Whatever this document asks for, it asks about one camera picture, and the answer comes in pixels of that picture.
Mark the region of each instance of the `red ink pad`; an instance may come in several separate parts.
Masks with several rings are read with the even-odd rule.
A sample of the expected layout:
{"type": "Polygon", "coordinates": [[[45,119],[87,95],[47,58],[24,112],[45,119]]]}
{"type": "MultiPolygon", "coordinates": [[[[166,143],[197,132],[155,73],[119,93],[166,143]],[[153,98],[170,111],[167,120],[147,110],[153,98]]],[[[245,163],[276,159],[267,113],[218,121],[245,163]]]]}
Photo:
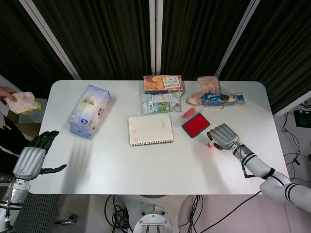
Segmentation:
{"type": "Polygon", "coordinates": [[[206,129],[210,123],[205,117],[199,113],[194,116],[192,119],[183,124],[183,129],[189,134],[191,138],[197,136],[200,132],[206,129]]]}

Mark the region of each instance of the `human hand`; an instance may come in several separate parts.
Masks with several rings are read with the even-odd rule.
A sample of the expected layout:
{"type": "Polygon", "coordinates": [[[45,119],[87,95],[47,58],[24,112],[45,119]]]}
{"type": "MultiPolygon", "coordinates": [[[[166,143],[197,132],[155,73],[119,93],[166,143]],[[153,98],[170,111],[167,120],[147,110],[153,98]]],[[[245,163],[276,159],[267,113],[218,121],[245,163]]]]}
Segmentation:
{"type": "Polygon", "coordinates": [[[7,97],[10,100],[16,102],[17,99],[14,96],[12,96],[13,93],[16,93],[16,91],[9,87],[0,86],[0,101],[3,101],[3,98],[7,97]]]}

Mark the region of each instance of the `white robotic arm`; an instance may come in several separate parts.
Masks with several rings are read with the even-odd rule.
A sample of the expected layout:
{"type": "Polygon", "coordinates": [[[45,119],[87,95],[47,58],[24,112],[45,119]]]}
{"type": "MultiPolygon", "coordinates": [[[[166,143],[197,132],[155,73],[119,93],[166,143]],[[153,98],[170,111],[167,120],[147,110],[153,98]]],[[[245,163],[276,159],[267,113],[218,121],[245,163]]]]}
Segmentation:
{"type": "Polygon", "coordinates": [[[0,183],[10,183],[0,201],[0,233],[15,232],[12,225],[27,198],[29,181],[37,178],[39,174],[59,172],[67,166],[42,168],[45,156],[58,133],[58,131],[45,132],[35,137],[20,154],[13,174],[0,174],[0,183]]]}
{"type": "Polygon", "coordinates": [[[292,183],[285,175],[266,165],[245,145],[239,144],[239,137],[226,125],[222,124],[207,133],[209,139],[219,150],[232,150],[233,155],[240,160],[244,176],[248,168],[256,177],[265,181],[260,185],[264,196],[272,200],[289,201],[311,213],[311,189],[292,183]]]}

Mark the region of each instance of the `cardboard box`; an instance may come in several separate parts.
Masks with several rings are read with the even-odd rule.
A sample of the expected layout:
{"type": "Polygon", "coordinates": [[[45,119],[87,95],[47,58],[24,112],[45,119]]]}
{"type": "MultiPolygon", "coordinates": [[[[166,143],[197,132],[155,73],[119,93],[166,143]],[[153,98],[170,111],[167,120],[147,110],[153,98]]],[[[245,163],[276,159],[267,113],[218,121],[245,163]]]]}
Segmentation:
{"type": "Polygon", "coordinates": [[[144,93],[160,94],[183,91],[181,75],[145,75],[144,93]]]}
{"type": "Polygon", "coordinates": [[[90,139],[109,101],[108,91],[88,85],[67,120],[69,131],[90,139]]]}

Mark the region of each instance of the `notebook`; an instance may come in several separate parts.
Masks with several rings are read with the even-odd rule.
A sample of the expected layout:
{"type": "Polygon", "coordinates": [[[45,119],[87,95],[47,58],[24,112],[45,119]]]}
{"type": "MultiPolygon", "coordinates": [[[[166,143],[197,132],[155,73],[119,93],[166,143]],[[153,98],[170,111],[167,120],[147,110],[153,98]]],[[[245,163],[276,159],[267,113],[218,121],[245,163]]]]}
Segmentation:
{"type": "Polygon", "coordinates": [[[174,141],[170,115],[130,117],[128,125],[131,146],[174,141]]]}

